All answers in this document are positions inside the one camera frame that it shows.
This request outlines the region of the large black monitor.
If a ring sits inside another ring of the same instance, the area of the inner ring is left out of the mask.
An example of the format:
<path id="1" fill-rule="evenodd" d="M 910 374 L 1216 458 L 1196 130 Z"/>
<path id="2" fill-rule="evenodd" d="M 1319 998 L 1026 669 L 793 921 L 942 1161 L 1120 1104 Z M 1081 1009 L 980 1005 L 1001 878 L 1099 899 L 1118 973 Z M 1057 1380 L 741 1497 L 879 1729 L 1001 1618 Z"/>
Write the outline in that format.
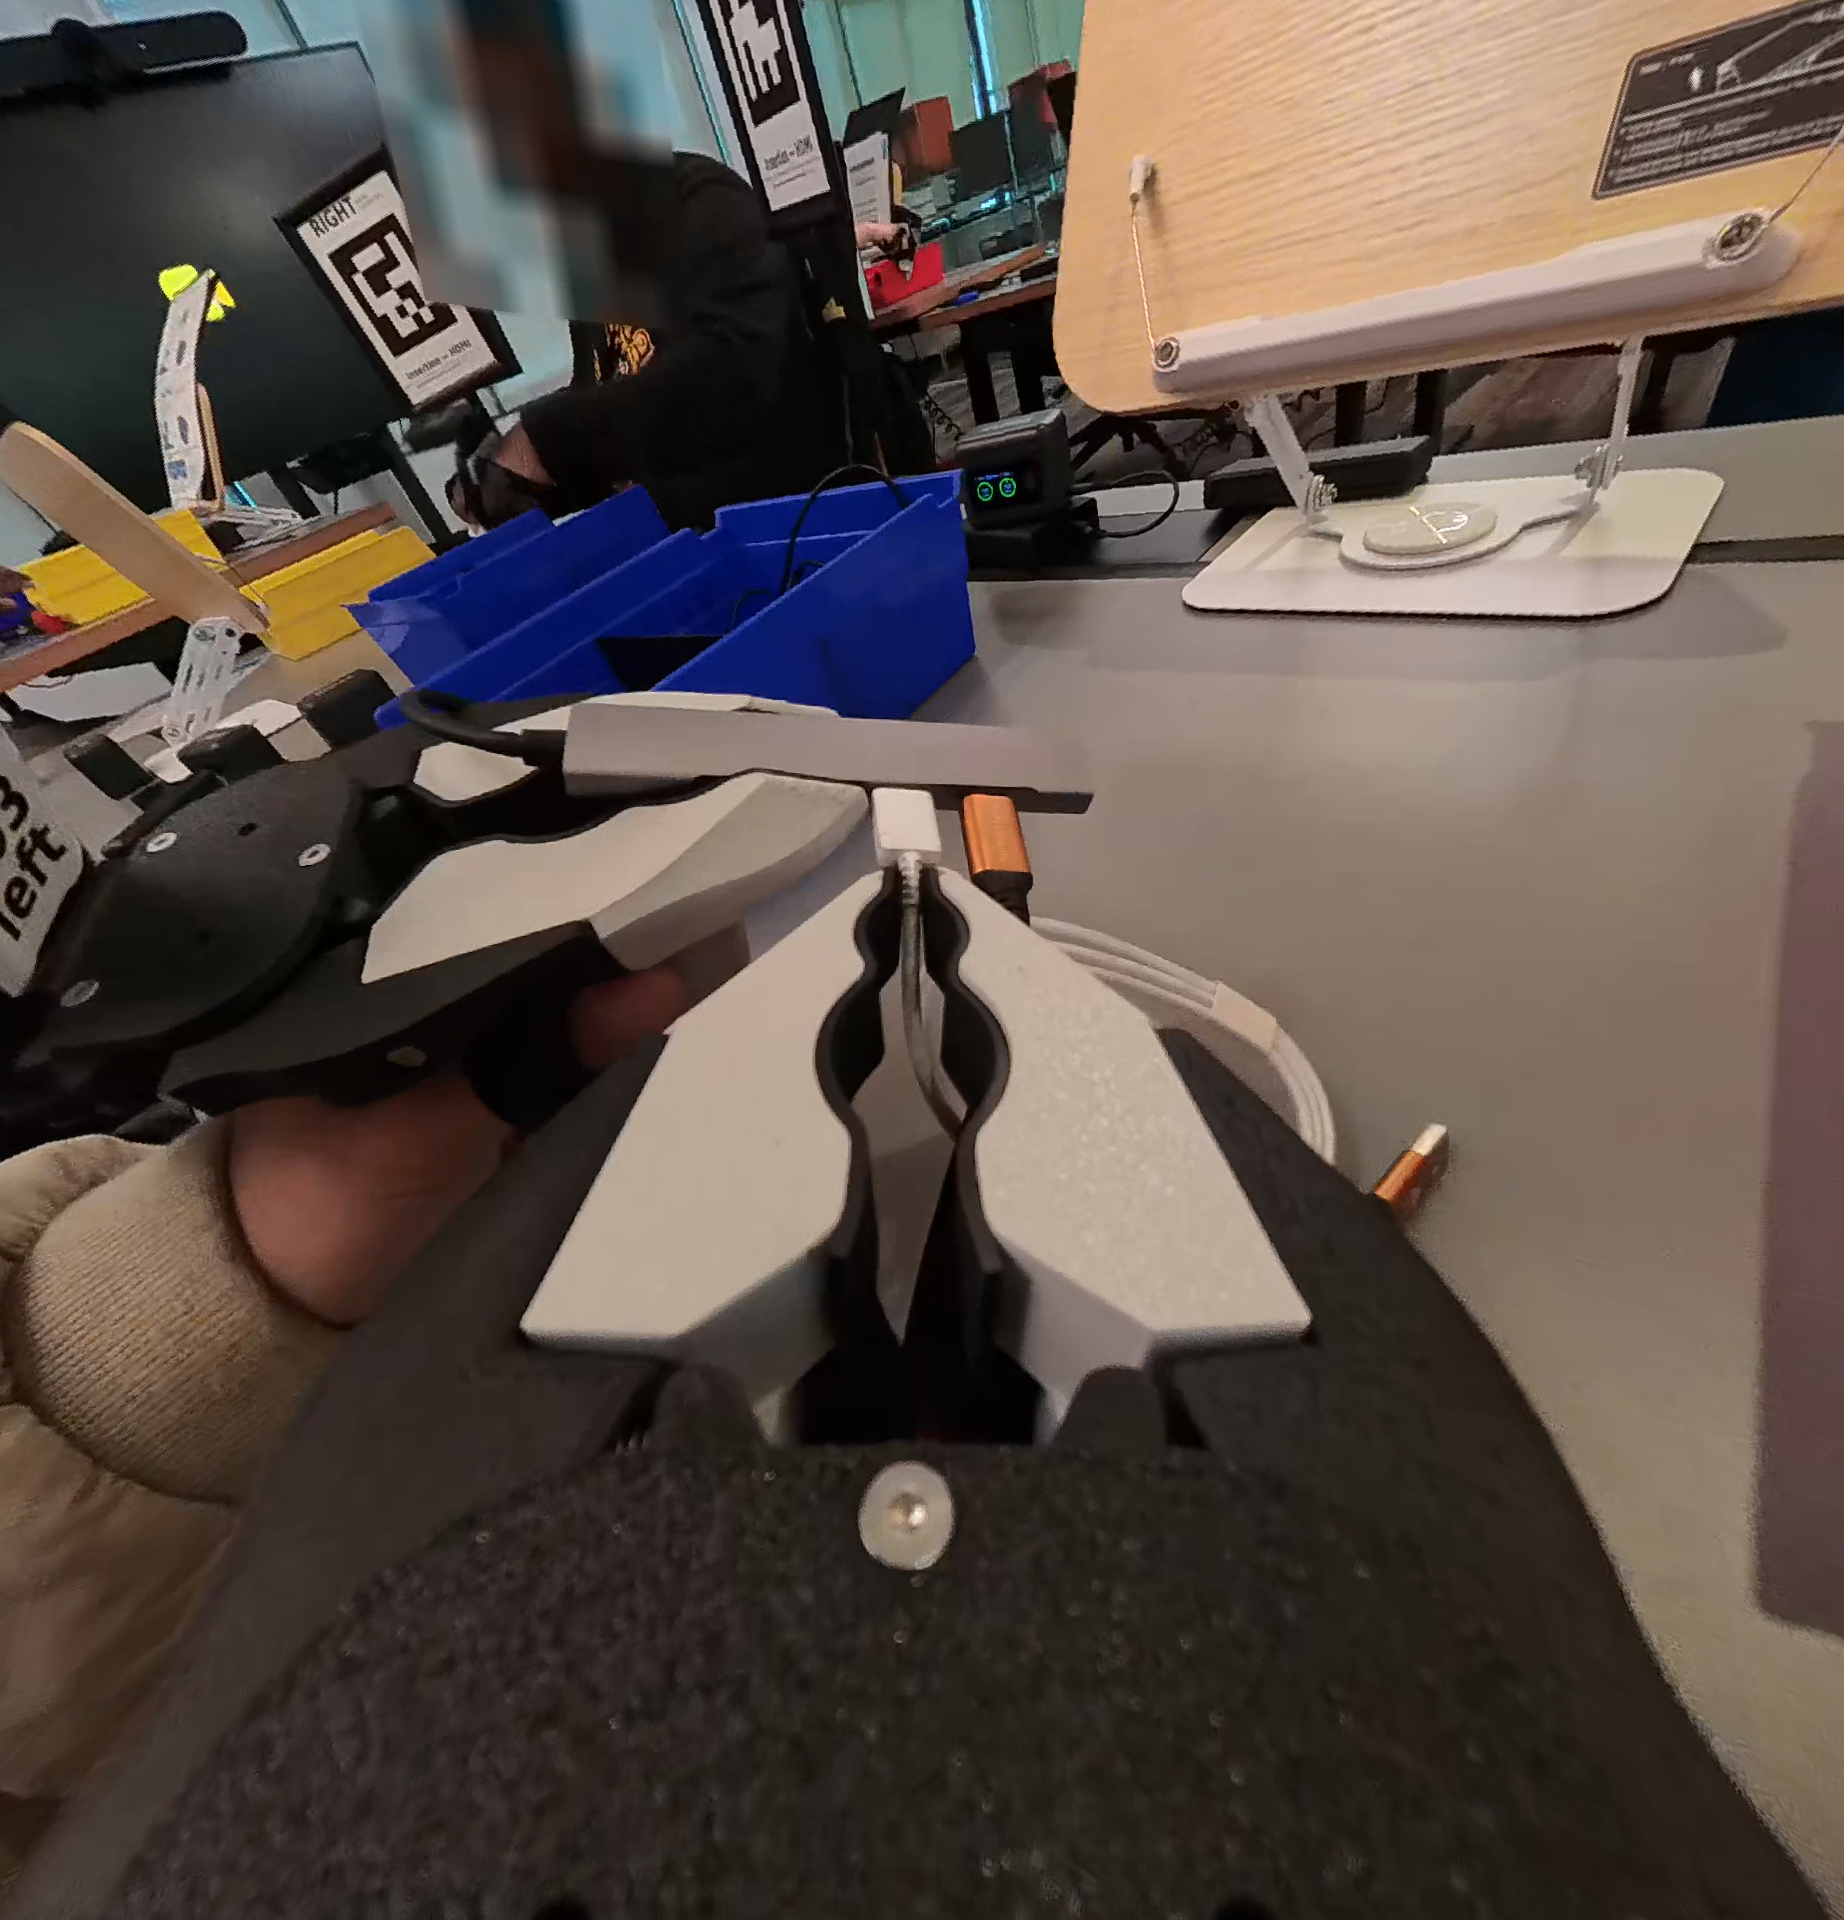
<path id="1" fill-rule="evenodd" d="M 383 146 L 356 45 L 235 60 L 100 105 L 0 106 L 0 403 L 140 508 L 167 501 L 161 276 L 214 269 L 198 378 L 238 481 L 404 419 L 280 216 Z"/>

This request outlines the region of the printed marker sign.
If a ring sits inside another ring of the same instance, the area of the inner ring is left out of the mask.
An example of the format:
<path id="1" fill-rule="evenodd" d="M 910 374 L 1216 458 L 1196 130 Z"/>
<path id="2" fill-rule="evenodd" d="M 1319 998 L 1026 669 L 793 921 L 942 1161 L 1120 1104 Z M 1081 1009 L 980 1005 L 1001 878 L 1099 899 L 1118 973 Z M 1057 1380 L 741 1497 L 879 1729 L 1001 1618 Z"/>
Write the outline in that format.
<path id="1" fill-rule="evenodd" d="M 743 163 L 772 227 L 848 212 L 796 2 L 695 2 Z"/>
<path id="2" fill-rule="evenodd" d="M 425 292 L 404 195 L 381 141 L 272 222 L 372 357 L 395 397 L 395 417 L 521 374 L 489 311 Z"/>

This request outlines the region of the person's left hand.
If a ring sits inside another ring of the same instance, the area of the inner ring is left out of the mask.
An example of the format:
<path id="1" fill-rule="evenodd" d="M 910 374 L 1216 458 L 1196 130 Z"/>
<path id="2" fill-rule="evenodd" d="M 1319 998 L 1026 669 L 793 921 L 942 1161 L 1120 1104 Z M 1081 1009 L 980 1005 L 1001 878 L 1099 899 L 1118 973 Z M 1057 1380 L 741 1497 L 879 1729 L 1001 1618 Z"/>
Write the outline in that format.
<path id="1" fill-rule="evenodd" d="M 225 1179 L 254 1267 L 327 1326 L 370 1318 L 524 1133 L 689 1005 L 678 964 L 621 973 L 508 1019 L 465 1069 L 392 1096 L 345 1107 L 290 1095 L 240 1107 L 225 1126 Z"/>

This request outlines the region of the blue storage bin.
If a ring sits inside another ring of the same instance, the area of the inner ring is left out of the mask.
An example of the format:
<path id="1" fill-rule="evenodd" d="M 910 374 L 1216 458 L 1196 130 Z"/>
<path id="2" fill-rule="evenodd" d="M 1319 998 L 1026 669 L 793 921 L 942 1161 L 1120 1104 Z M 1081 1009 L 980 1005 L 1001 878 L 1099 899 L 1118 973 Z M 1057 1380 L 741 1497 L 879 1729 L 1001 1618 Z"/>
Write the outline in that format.
<path id="1" fill-rule="evenodd" d="M 596 652 L 608 634 L 721 636 L 658 690 L 907 717 L 977 654 L 957 475 L 726 508 L 711 528 L 673 532 L 453 666 L 406 679 L 476 703 L 613 696 L 627 690 Z"/>
<path id="2" fill-rule="evenodd" d="M 643 488 L 553 520 L 528 509 L 347 606 L 409 679 L 425 679 L 673 533 Z"/>

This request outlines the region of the grey USB hub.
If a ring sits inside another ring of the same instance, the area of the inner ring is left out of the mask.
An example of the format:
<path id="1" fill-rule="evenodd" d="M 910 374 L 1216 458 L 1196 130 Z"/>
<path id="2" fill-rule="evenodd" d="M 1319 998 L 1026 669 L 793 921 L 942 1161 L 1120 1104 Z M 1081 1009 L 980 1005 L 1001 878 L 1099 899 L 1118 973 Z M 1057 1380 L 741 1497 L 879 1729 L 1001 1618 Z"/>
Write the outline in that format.
<path id="1" fill-rule="evenodd" d="M 720 707 L 574 707 L 560 771 L 574 794 L 639 792 L 761 771 L 861 789 L 915 789 L 937 806 L 1001 796 L 1026 812 L 1090 807 L 1087 757 L 1014 729 Z"/>

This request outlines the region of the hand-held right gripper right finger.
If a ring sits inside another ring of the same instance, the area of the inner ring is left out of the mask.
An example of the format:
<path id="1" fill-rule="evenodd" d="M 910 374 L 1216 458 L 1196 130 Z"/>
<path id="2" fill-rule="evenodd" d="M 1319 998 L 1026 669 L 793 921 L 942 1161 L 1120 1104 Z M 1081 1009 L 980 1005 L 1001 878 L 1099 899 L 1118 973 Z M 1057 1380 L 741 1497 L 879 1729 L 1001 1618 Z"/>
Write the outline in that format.
<path id="1" fill-rule="evenodd" d="M 1216 1095 L 1251 1089 L 1196 1030 L 961 877 L 923 880 L 920 927 L 960 1102 L 920 1274 L 933 1412 L 1018 1442 L 1103 1372 L 1301 1338 L 1313 1309 L 1216 1135 Z"/>

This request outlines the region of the grey cable white plug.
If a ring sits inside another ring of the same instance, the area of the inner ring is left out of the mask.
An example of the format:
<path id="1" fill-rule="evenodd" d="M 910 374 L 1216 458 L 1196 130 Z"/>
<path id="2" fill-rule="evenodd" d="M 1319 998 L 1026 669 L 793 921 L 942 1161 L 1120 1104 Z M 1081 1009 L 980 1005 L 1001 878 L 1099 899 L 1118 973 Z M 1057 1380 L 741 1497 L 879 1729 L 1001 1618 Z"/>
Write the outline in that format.
<path id="1" fill-rule="evenodd" d="M 869 791 L 869 827 L 879 866 L 897 880 L 901 914 L 897 986 L 905 1061 L 937 1128 L 946 1140 L 957 1142 L 964 1107 L 942 1073 L 923 988 L 927 960 L 923 883 L 939 859 L 935 804 L 918 789 L 875 787 Z"/>

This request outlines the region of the wooden book stand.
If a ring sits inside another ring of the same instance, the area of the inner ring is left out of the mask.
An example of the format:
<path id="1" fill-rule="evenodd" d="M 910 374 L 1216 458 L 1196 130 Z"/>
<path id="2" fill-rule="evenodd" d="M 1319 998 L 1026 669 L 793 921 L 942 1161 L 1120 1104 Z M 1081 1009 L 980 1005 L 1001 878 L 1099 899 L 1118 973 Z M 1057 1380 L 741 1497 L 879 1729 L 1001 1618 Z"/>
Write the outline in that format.
<path id="1" fill-rule="evenodd" d="M 58 532 L 186 621 L 163 735 L 184 750 L 225 721 L 241 642 L 268 634 L 264 609 L 223 566 L 206 563 L 40 431 L 0 417 L 0 484 Z"/>
<path id="2" fill-rule="evenodd" d="M 1111 415 L 1237 403 L 1282 501 L 1208 614 L 1596 618 L 1724 479 L 1628 468 L 1645 347 L 1844 304 L 1844 3 L 1087 3 L 1054 302 Z M 1341 503 L 1288 398 L 1614 352 L 1573 465 Z"/>

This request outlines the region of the background wooden table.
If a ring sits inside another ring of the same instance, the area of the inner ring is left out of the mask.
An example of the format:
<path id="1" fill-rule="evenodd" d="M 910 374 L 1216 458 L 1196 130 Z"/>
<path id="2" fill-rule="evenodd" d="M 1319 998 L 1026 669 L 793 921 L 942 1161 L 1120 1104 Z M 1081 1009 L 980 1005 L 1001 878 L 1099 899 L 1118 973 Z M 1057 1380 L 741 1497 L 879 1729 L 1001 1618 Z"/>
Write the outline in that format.
<path id="1" fill-rule="evenodd" d="M 1042 404 L 1054 357 L 1054 295 L 1059 253 L 1032 246 L 996 255 L 910 292 L 869 317 L 886 340 L 952 330 L 971 417 L 979 426 Z"/>

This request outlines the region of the white cable orange plugs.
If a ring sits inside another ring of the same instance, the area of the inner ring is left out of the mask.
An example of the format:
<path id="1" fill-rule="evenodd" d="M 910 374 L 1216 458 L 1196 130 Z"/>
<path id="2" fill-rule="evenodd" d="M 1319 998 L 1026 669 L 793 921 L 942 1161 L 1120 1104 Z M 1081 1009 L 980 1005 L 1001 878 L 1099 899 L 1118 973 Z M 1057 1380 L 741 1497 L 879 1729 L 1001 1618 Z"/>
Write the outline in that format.
<path id="1" fill-rule="evenodd" d="M 1255 1058 L 1285 1095 L 1300 1140 L 1320 1161 L 1333 1164 L 1338 1135 L 1319 1072 L 1263 1005 L 1116 934 L 1033 917 L 1030 854 L 1014 804 L 997 794 L 971 794 L 957 804 L 957 812 L 967 877 L 986 899 L 1032 925 L 1149 1021 L 1192 1033 L 1222 1061 L 1232 1054 Z"/>

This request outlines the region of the black webcam bar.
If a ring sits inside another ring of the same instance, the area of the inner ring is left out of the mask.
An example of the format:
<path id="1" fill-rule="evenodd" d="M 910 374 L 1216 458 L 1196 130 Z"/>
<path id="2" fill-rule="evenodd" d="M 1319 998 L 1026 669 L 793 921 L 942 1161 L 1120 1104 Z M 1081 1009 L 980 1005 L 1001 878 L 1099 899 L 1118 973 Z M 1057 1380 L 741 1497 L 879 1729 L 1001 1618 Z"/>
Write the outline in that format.
<path id="1" fill-rule="evenodd" d="M 247 52 L 232 13 L 182 13 L 135 24 L 71 17 L 0 38 L 0 106 L 54 99 L 103 103 L 144 83 L 212 73 Z"/>

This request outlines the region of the black power strip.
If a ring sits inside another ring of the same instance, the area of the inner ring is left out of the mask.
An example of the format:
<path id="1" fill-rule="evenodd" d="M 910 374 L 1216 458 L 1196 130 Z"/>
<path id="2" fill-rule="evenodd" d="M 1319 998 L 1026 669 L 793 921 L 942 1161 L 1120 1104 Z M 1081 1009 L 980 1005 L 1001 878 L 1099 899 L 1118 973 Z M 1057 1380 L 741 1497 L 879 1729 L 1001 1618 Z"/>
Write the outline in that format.
<path id="1" fill-rule="evenodd" d="M 1437 437 L 1405 435 L 1308 451 L 1316 477 L 1333 487 L 1341 503 L 1411 492 L 1426 479 Z M 1228 463 L 1202 479 L 1205 509 L 1268 512 L 1290 505 L 1290 492 L 1270 456 Z"/>

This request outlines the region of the black charger with display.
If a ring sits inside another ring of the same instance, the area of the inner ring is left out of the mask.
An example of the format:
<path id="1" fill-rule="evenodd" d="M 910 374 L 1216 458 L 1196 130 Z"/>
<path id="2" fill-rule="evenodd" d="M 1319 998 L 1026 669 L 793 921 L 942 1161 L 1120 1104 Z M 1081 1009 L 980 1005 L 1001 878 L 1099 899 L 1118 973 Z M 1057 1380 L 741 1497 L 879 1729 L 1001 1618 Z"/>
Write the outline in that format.
<path id="1" fill-rule="evenodd" d="M 1095 501 L 1077 490 L 1057 407 L 979 424 L 960 439 L 957 496 L 971 571 L 1081 563 L 1101 535 Z"/>

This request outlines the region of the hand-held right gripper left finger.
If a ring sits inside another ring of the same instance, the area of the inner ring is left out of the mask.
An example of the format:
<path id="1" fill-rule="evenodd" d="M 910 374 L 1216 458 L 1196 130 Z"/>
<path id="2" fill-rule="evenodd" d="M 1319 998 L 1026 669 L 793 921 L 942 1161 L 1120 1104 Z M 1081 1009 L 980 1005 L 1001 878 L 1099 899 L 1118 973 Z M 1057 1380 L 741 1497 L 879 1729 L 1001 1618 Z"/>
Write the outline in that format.
<path id="1" fill-rule="evenodd" d="M 901 885 L 862 877 L 676 1019 L 521 1318 L 548 1351 L 718 1368 L 815 1442 L 910 1431 L 855 1099 Z"/>

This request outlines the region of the person's left forearm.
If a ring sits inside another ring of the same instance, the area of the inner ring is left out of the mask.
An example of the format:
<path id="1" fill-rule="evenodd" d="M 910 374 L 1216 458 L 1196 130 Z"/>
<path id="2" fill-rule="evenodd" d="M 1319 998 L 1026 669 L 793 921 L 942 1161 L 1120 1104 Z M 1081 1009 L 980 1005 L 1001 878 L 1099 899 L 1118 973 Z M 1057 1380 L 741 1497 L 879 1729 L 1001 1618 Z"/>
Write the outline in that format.
<path id="1" fill-rule="evenodd" d="M 0 1164 L 0 1797 L 137 1723 L 345 1334 L 257 1268 L 227 1126 Z"/>

